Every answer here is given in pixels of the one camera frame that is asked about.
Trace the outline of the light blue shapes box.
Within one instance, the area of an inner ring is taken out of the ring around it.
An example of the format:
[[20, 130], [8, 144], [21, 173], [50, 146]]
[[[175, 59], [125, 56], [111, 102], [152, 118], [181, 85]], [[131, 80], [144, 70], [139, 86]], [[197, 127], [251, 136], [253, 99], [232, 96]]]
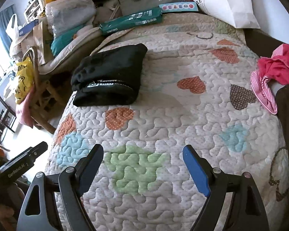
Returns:
[[159, 5], [162, 13], [183, 13], [183, 12], [198, 12], [198, 6], [195, 2], [175, 2]]

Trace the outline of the blue cardboard box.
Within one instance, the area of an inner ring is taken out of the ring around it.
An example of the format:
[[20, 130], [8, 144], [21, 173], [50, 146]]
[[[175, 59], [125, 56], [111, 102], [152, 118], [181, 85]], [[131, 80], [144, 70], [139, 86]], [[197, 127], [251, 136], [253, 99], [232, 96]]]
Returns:
[[33, 30], [33, 28], [38, 24], [39, 24], [38, 19], [31, 21], [30, 23], [26, 24], [18, 31], [18, 35], [21, 37], [27, 33], [30, 33]]

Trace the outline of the clear plastic wrapped bedding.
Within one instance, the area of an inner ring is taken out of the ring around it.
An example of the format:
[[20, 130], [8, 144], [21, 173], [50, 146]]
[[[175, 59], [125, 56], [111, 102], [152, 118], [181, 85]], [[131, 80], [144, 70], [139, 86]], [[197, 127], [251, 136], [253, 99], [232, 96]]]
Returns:
[[46, 4], [48, 27], [54, 38], [92, 19], [97, 10], [92, 0], [56, 0]]

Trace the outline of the brown paper bag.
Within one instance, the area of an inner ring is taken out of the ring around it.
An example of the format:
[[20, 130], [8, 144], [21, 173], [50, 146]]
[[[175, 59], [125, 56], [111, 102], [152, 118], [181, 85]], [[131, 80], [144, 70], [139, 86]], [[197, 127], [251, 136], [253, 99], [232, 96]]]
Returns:
[[42, 21], [36, 25], [20, 43], [23, 54], [25, 54], [29, 48], [36, 48], [38, 66], [44, 65], [48, 62], [47, 44], [46, 40], [44, 39], [44, 29], [44, 22]]

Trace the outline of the blue curtain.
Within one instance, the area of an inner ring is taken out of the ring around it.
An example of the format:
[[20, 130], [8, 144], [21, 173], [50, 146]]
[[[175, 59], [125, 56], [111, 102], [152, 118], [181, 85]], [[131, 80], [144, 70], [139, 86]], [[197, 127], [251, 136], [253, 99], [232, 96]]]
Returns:
[[0, 12], [0, 37], [3, 46], [8, 54], [12, 40], [6, 33], [6, 28], [13, 14], [15, 14], [14, 5], [11, 5]]

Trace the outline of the dark wooden chair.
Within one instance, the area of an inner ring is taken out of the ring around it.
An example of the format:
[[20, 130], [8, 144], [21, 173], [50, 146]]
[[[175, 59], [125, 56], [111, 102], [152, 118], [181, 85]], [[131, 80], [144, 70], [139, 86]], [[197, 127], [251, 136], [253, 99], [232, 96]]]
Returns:
[[9, 106], [4, 101], [1, 95], [0, 95], [0, 103], [4, 107], [4, 109], [0, 111], [0, 135], [2, 135], [2, 132], [4, 131], [5, 128], [15, 133], [15, 131], [12, 129], [16, 119], [15, 111], [11, 106]]

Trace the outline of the yellow bear plastic bag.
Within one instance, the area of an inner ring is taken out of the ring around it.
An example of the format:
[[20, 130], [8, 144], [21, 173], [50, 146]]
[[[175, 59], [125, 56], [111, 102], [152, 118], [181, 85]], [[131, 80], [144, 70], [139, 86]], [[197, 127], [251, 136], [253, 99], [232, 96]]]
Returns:
[[34, 84], [34, 67], [31, 59], [27, 57], [24, 61], [17, 63], [16, 78], [18, 83], [15, 87], [15, 102], [21, 104], [26, 98]]

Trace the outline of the white small shelf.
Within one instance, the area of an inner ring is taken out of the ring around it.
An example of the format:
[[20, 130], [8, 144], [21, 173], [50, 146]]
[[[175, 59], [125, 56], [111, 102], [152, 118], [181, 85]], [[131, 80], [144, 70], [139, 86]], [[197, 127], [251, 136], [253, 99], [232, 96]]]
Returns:
[[24, 18], [27, 24], [37, 19], [44, 11], [43, 0], [32, 0], [29, 2], [27, 8], [24, 11]]

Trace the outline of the heart pattern quilt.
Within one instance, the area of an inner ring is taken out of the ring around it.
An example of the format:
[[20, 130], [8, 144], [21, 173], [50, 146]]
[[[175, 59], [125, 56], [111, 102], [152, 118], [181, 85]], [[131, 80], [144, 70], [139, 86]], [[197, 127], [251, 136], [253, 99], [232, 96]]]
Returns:
[[271, 230], [289, 193], [288, 153], [278, 118], [251, 89], [258, 56], [242, 29], [213, 17], [167, 14], [162, 23], [107, 37], [99, 52], [144, 44], [132, 105], [69, 101], [45, 173], [60, 173], [95, 144], [104, 159], [84, 207], [97, 230], [189, 230], [205, 202], [182, 158], [190, 144], [227, 174], [251, 173]]

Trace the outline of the teal pillow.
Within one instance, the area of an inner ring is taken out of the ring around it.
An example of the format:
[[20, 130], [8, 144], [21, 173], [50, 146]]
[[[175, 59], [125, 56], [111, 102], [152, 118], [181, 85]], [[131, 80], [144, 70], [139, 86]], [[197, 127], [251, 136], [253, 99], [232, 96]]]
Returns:
[[53, 57], [56, 57], [69, 43], [71, 43], [74, 35], [83, 27], [84, 25], [81, 24], [56, 37], [50, 47]]

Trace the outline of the beige lounge chair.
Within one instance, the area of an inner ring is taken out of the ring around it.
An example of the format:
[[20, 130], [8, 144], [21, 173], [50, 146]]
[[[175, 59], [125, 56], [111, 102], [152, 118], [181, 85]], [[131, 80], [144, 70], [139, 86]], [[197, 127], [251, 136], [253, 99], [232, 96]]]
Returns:
[[72, 40], [53, 60], [38, 67], [39, 74], [52, 76], [72, 71], [104, 40], [100, 28], [92, 28]]

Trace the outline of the green long box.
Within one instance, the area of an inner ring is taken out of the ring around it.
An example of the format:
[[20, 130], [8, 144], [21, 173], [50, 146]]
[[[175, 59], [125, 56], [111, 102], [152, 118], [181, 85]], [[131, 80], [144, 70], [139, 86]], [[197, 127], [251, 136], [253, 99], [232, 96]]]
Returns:
[[110, 34], [118, 31], [131, 29], [145, 24], [161, 23], [162, 11], [159, 7], [155, 7], [142, 12], [134, 13], [127, 16], [112, 19], [100, 24], [102, 34]]

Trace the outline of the pink red clothes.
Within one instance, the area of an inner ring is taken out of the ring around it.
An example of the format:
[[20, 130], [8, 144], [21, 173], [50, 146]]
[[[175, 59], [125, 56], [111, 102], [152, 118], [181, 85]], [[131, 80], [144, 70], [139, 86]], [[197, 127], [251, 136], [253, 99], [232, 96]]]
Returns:
[[258, 69], [250, 76], [251, 88], [261, 105], [273, 115], [278, 112], [274, 94], [269, 87], [270, 81], [289, 85], [289, 44], [276, 48], [271, 57], [261, 57]]

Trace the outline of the black pants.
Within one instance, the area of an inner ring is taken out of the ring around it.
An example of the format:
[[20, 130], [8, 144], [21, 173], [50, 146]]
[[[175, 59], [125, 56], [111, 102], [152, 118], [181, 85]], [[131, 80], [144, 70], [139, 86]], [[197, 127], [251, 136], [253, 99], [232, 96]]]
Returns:
[[121, 46], [84, 58], [71, 77], [73, 105], [130, 105], [140, 89], [144, 44]]

